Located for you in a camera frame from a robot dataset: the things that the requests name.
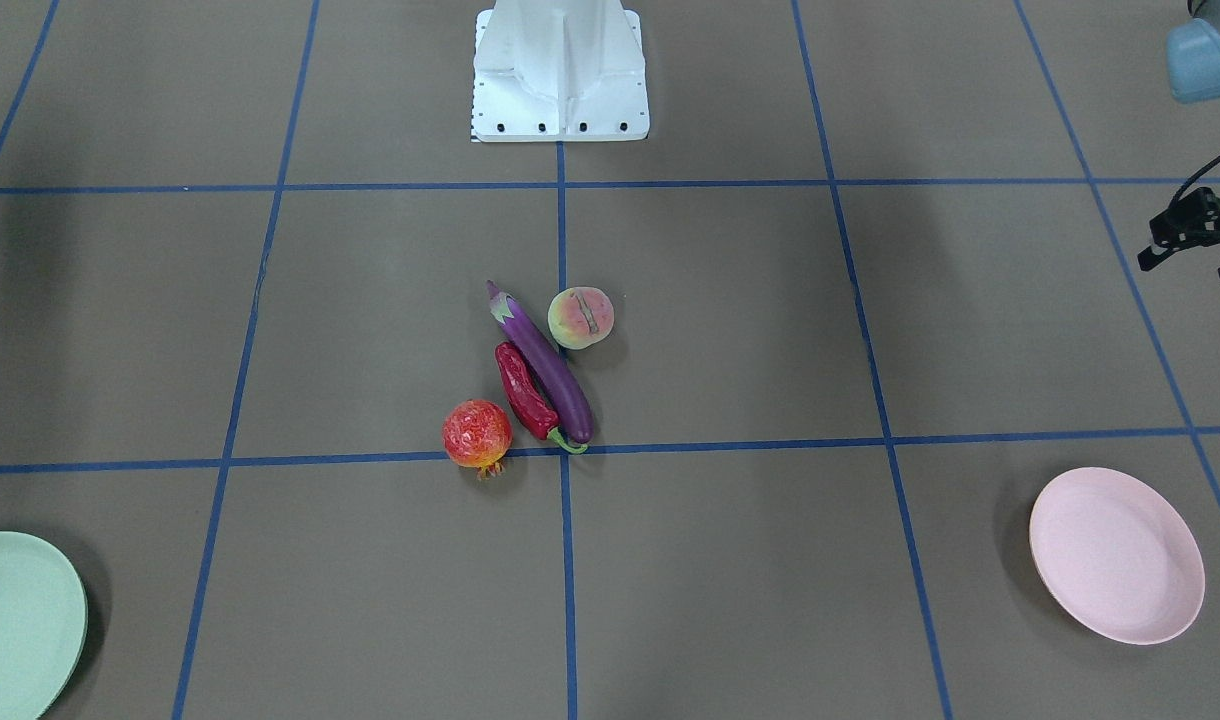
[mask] red chili pepper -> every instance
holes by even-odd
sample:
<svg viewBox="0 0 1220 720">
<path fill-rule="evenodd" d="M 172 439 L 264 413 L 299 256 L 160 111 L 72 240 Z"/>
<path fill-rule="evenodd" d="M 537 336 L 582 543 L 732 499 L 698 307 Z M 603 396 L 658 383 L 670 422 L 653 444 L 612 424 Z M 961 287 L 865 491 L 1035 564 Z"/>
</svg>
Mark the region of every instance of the red chili pepper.
<svg viewBox="0 0 1220 720">
<path fill-rule="evenodd" d="M 572 452 L 575 455 L 587 450 L 588 445 L 571 447 L 561 437 L 561 419 L 556 415 L 556 410 L 551 410 L 547 400 L 543 400 L 543 395 L 534 387 L 529 365 L 526 364 L 526 358 L 520 354 L 516 345 L 511 342 L 500 342 L 499 347 L 495 347 L 495 362 L 499 364 L 499 377 L 504 381 L 508 405 L 512 408 L 517 420 L 526 425 L 526 428 L 537 439 L 550 439 L 556 445 L 565 448 L 565 452 Z"/>
</svg>

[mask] pink plate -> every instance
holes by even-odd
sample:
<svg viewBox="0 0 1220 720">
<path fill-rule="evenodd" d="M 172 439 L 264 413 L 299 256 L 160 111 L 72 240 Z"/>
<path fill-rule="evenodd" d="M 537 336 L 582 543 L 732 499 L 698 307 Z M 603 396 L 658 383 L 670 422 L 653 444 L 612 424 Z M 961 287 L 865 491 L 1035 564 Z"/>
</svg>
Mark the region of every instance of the pink plate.
<svg viewBox="0 0 1220 720">
<path fill-rule="evenodd" d="M 1205 566 L 1166 498 L 1104 467 L 1068 470 L 1036 498 L 1032 559 L 1068 614 L 1104 637 L 1155 644 L 1188 628 Z"/>
</svg>

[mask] green pepper stem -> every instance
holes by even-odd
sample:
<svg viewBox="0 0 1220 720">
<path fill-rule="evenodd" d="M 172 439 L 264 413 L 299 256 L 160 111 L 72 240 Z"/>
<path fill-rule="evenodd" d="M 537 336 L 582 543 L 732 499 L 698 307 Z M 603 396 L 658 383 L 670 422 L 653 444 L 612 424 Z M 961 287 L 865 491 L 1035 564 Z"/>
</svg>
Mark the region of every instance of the green pepper stem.
<svg viewBox="0 0 1220 720">
<path fill-rule="evenodd" d="M 566 443 L 565 438 L 561 437 L 561 428 L 551 428 L 551 432 L 547 433 L 547 438 L 555 442 L 556 445 L 560 445 L 561 450 L 569 452 L 570 455 L 580 455 L 588 448 L 588 443 L 586 442 L 580 443 L 578 445 L 570 445 Z"/>
</svg>

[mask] gray floor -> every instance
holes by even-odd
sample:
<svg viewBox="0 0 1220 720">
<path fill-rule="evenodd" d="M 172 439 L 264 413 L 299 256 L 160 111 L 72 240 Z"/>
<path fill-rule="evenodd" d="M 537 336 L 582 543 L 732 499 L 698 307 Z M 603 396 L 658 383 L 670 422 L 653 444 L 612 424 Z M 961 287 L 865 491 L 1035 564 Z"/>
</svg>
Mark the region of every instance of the gray floor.
<svg viewBox="0 0 1220 720">
<path fill-rule="evenodd" d="M 48 719 L 1220 719 L 1220 249 L 1135 266 L 1220 151 L 1182 4 L 628 6 L 651 137 L 558 149 L 468 143 L 482 0 L 0 0 L 0 528 L 92 600 Z M 479 484 L 486 278 L 619 323 L 590 454 Z M 1039 583 L 1082 465 L 1190 521 L 1176 641 Z"/>
</svg>

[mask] light green plate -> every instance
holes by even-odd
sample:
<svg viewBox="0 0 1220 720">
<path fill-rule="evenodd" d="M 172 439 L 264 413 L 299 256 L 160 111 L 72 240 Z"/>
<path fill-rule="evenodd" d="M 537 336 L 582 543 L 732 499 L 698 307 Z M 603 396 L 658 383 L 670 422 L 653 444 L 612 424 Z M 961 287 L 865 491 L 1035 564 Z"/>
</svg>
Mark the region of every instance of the light green plate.
<svg viewBox="0 0 1220 720">
<path fill-rule="evenodd" d="M 85 592 L 67 556 L 0 533 L 0 720 L 37 720 L 67 683 L 85 643 Z"/>
</svg>

